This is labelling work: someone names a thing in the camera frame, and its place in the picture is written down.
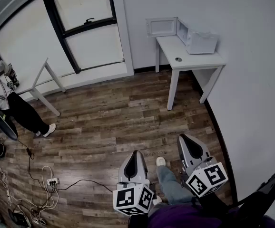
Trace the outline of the black oval board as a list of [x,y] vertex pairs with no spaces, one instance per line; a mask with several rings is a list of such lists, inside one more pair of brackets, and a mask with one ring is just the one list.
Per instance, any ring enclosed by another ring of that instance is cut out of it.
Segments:
[[15,134],[13,129],[8,125],[8,123],[1,117],[1,115],[0,115],[0,129],[10,139],[14,141],[18,140],[18,136]]

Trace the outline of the person's purple top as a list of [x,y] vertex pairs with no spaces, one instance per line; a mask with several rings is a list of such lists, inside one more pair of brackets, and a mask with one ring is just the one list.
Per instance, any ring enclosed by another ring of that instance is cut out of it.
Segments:
[[138,228],[235,228],[235,224],[223,226],[224,221],[206,214],[200,206],[159,203],[149,212],[147,220]]

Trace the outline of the black baseboard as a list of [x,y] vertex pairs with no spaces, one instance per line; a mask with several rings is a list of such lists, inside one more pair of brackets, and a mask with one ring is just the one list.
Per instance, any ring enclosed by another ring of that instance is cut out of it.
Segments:
[[[162,67],[163,67],[163,70],[171,70],[170,65],[162,65]],[[152,71],[155,71],[155,66],[149,66],[149,67],[134,69],[135,74],[145,73],[145,72],[152,72]],[[198,83],[197,78],[195,77],[194,73],[192,71],[188,71],[188,72],[189,72],[188,73],[189,77],[193,80],[193,89],[197,90],[199,92],[200,96],[201,96],[203,94],[203,90],[201,88],[201,85]],[[213,113],[213,110],[212,110],[208,100],[205,100],[204,104],[205,104],[205,107],[207,109],[207,112],[209,114],[209,117],[211,119],[211,122],[212,122],[213,127],[216,131],[216,134],[217,134],[217,137],[218,137],[218,140],[219,140],[219,143],[220,143],[220,147],[221,147],[222,154],[223,154],[225,164],[226,164],[226,169],[227,169],[229,177],[230,177],[230,181],[229,181],[230,190],[231,190],[231,194],[232,194],[232,201],[233,201],[233,204],[234,204],[235,202],[238,202],[238,196],[237,196],[236,182],[235,182],[235,178],[234,178],[233,168],[232,168],[232,165],[231,165],[231,161],[230,161],[230,158],[229,158],[227,147],[226,147],[224,138],[222,136],[220,127],[218,125],[218,122],[216,120],[216,117]]]

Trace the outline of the white table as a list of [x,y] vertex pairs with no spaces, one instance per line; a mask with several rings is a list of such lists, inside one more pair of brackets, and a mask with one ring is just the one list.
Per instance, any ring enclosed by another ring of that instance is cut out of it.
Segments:
[[60,112],[36,88],[36,84],[39,80],[40,75],[42,74],[43,70],[46,69],[52,80],[59,87],[60,91],[63,93],[66,92],[66,89],[61,83],[60,78],[57,77],[57,75],[48,64],[48,59],[49,58],[44,61],[43,65],[39,69],[34,70],[29,76],[26,76],[22,80],[19,80],[20,84],[16,87],[15,92],[18,95],[24,94],[26,92],[30,93],[36,100],[40,100],[49,110],[51,110],[53,114],[55,114],[56,116],[60,116]]
[[[212,91],[223,67],[226,65],[226,62],[223,60],[223,58],[217,52],[214,54],[191,55],[187,53],[184,43],[177,36],[156,37],[155,47],[155,72],[159,72],[160,52],[164,53],[172,69],[167,110],[170,111],[173,108],[180,72],[213,69],[214,72],[212,73],[208,82],[202,87],[203,94],[201,95],[199,102],[203,104]],[[182,61],[175,61],[176,57],[182,58]]]

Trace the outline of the person's right forearm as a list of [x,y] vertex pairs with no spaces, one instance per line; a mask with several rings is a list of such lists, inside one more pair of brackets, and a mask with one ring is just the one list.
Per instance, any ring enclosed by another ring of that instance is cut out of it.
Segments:
[[198,197],[197,200],[203,209],[212,212],[217,210],[226,212],[227,210],[230,210],[233,207],[232,205],[226,205],[214,192],[202,197]]

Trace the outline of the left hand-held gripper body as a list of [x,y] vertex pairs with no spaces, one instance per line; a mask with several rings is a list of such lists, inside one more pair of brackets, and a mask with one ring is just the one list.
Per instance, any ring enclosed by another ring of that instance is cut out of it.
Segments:
[[154,197],[154,184],[148,179],[117,183],[113,209],[126,216],[147,214]]

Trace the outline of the white microwave oven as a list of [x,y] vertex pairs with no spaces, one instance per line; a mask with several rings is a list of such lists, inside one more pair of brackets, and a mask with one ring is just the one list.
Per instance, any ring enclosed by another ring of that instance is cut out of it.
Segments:
[[213,54],[218,42],[218,40],[209,39],[190,39],[189,30],[215,32],[201,22],[188,21],[179,17],[146,19],[146,27],[148,37],[177,36],[185,44],[189,54]]

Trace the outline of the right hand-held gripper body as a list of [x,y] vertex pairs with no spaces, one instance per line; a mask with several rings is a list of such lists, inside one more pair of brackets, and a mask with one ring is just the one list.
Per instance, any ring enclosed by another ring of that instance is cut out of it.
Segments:
[[221,162],[194,170],[186,185],[197,197],[203,197],[220,189],[228,181],[228,176]]

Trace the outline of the black window frame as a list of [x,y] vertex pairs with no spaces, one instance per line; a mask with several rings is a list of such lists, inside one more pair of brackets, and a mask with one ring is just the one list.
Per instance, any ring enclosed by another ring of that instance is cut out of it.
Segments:
[[79,26],[71,28],[71,29],[65,29],[65,26],[62,22],[60,13],[58,12],[58,8],[57,8],[55,0],[43,0],[43,2],[45,5],[47,14],[49,16],[50,22],[51,22],[53,29],[55,31],[55,34],[59,40],[59,43],[68,59],[70,65],[72,66],[72,68],[76,74],[79,74],[82,71],[91,70],[94,68],[104,67],[104,66],[113,65],[113,64],[118,64],[118,63],[125,61],[124,59],[122,59],[122,60],[109,62],[109,63],[105,63],[105,64],[99,64],[96,66],[91,66],[91,67],[82,69],[78,65],[78,63],[70,49],[70,46],[67,42],[67,38],[75,36],[77,34],[81,34],[83,32],[91,31],[94,29],[102,28],[102,27],[116,25],[118,21],[117,21],[117,17],[116,17],[115,5],[114,5],[113,0],[108,0],[108,4],[109,4],[109,7],[112,12],[112,15],[110,17],[104,18],[104,19],[98,19],[98,20],[94,19],[92,23],[82,24],[82,25],[79,25]]

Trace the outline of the black device box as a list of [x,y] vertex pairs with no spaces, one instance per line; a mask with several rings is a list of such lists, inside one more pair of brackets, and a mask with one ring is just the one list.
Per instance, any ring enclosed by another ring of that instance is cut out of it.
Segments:
[[21,228],[30,228],[29,222],[27,222],[27,219],[25,218],[25,215],[21,213],[15,213],[11,209],[8,209],[8,214],[10,216],[10,219]]

